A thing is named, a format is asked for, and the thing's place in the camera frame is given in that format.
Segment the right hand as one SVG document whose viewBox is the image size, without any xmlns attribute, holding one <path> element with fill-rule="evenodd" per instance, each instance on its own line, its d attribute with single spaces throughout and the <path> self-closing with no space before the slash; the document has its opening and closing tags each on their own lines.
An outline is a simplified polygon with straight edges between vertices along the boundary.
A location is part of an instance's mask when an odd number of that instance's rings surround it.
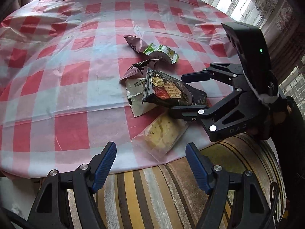
<svg viewBox="0 0 305 229">
<path fill-rule="evenodd" d="M 245 132 L 259 140 L 267 140 L 271 137 L 275 127 L 285 121 L 291 110 L 286 97 L 279 104 L 276 104 L 275 108 L 270 109 L 262 121 L 255 123 L 254 127 L 248 128 Z"/>
</svg>

